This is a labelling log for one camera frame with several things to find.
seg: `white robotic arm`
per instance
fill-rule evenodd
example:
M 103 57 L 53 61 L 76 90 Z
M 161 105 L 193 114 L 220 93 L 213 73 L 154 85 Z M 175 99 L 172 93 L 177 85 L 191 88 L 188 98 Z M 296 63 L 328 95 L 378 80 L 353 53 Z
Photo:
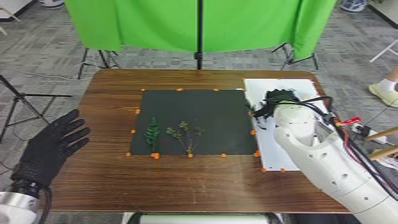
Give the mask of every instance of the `white robotic arm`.
M 0 192 L 0 224 L 31 224 L 39 199 L 21 193 Z
M 398 201 L 351 159 L 337 133 L 314 144 L 314 112 L 300 105 L 275 107 L 275 140 L 316 188 L 364 224 L 398 223 Z

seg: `wooden table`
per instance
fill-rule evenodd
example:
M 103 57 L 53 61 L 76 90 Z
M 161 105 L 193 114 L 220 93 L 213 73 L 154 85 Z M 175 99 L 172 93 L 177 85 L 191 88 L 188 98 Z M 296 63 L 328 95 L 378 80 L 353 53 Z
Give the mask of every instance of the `wooden table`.
M 79 110 L 90 143 L 53 183 L 53 209 L 147 212 L 346 212 L 300 172 L 261 172 L 245 156 L 126 157 L 142 91 L 243 88 L 241 78 L 303 78 L 307 72 L 101 70 Z

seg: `green backdrop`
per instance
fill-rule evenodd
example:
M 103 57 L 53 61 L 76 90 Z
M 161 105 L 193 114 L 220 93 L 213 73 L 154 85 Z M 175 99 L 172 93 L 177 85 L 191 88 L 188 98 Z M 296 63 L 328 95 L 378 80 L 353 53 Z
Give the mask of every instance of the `green backdrop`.
M 287 42 L 310 56 L 335 0 L 204 0 L 204 52 Z M 85 47 L 195 52 L 197 0 L 65 0 Z

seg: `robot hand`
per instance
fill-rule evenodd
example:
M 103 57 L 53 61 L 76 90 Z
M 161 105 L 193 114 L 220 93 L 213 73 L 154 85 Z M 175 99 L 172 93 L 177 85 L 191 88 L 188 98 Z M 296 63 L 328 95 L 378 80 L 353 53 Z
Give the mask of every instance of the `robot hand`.
M 31 140 L 23 152 L 10 179 L 28 180 L 49 186 L 58 174 L 67 157 L 88 143 L 85 137 L 90 129 L 83 126 L 85 121 L 78 119 L 78 110 L 72 110 L 46 126 Z

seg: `white shoe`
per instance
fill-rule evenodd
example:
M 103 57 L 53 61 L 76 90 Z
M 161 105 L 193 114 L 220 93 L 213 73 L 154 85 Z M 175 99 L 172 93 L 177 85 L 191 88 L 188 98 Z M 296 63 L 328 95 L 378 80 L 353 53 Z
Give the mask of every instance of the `white shoe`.
M 376 97 L 380 98 L 387 106 L 398 107 L 398 92 L 396 91 L 390 91 L 390 92 L 382 91 L 378 88 L 378 85 L 373 84 L 369 85 L 369 92 L 376 95 Z
M 394 157 L 385 157 L 376 160 L 376 162 L 398 171 L 398 160 Z

